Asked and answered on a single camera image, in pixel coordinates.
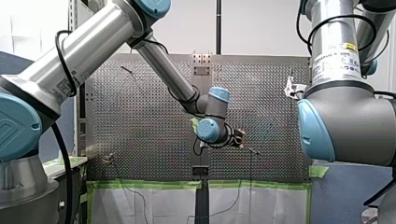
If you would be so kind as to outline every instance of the robotic arm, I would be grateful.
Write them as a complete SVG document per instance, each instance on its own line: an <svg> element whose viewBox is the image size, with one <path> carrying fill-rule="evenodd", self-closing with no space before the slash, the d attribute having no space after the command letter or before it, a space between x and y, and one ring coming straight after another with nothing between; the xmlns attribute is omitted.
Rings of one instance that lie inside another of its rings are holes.
<svg viewBox="0 0 396 224"><path fill-rule="evenodd" d="M353 15L359 1L303 2L303 13L315 32L312 86L298 104L301 143L313 159L395 166L396 101L375 99L374 89L362 82L362 76L376 68L373 58L394 17L396 2L361 2L363 16L375 27L362 21L358 34L353 18L333 17Z"/></svg>
<svg viewBox="0 0 396 224"><path fill-rule="evenodd" d="M197 137L209 145L242 147L245 133L234 130L225 123L230 102L229 91L222 87L212 87L209 94L200 94L172 63L167 52L161 46L154 44L158 42L152 31L148 31L143 38L147 41L136 42L136 39L130 39L128 44L131 48L137 49L151 65L187 113L205 114L205 118L197 127Z"/></svg>
<svg viewBox="0 0 396 224"><path fill-rule="evenodd" d="M64 40L63 56L76 87L123 43L136 48L191 114L204 114L197 136L208 144L242 144L242 133L225 124L230 93L214 87L200 95L177 70L155 40L150 26L162 18L170 1L112 0ZM0 76L0 162L38 149L38 139L61 114L73 86L53 49L16 76Z"/></svg>

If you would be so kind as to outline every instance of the sticker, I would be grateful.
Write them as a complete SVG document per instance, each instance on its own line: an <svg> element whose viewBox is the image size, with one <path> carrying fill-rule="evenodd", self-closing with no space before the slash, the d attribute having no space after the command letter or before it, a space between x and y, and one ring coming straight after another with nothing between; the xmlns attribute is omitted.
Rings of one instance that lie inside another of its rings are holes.
<svg viewBox="0 0 396 224"><path fill-rule="evenodd" d="M64 78L62 81L60 81L56 87L64 94L66 95L67 93L70 92L70 87L69 87L69 81Z"/></svg>
<svg viewBox="0 0 396 224"><path fill-rule="evenodd" d="M55 96L56 101L58 102L58 104L63 103L64 100L65 100L64 96L61 95L61 94L59 93L59 91L57 91L57 90L55 90L55 89L52 89L52 95Z"/></svg>
<svg viewBox="0 0 396 224"><path fill-rule="evenodd" d="M329 49L350 49L358 53L358 47L351 43L344 43L339 45L330 45Z"/></svg>
<svg viewBox="0 0 396 224"><path fill-rule="evenodd" d="M335 49L320 54L312 68L313 82L323 78L352 76L361 78L361 64L358 52L350 49Z"/></svg>

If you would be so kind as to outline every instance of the white paper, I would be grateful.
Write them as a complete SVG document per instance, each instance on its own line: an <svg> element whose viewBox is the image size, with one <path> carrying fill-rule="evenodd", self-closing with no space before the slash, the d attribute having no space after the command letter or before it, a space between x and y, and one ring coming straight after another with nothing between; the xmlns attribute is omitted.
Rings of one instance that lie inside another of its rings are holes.
<svg viewBox="0 0 396 224"><path fill-rule="evenodd" d="M10 54L14 53L11 36L0 36L0 51Z"/></svg>
<svg viewBox="0 0 396 224"><path fill-rule="evenodd" d="M13 37L30 37L40 38L40 21L38 17L29 17L28 15L11 16L11 35Z"/></svg>
<svg viewBox="0 0 396 224"><path fill-rule="evenodd" d="M14 41L14 54L22 58L36 61L40 55L41 40L31 37L12 37Z"/></svg>
<svg viewBox="0 0 396 224"><path fill-rule="evenodd" d="M11 16L0 13L0 37L11 36Z"/></svg>

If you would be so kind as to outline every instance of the warning label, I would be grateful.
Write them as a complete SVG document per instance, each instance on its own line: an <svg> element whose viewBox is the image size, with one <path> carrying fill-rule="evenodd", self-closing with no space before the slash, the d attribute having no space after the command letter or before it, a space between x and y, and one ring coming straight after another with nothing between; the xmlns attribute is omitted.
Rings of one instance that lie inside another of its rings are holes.
<svg viewBox="0 0 396 224"><path fill-rule="evenodd" d="M335 49L319 55L313 64L313 81L337 76L361 77L359 54L351 49Z"/></svg>

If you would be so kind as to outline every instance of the vertical metal pole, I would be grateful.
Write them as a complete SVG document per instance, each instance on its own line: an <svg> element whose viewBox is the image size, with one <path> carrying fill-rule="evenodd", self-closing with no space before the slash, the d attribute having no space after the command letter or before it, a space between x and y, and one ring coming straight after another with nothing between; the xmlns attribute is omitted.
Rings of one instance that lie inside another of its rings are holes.
<svg viewBox="0 0 396 224"><path fill-rule="evenodd" d="M216 9L216 54L221 54L221 0L217 0Z"/></svg>

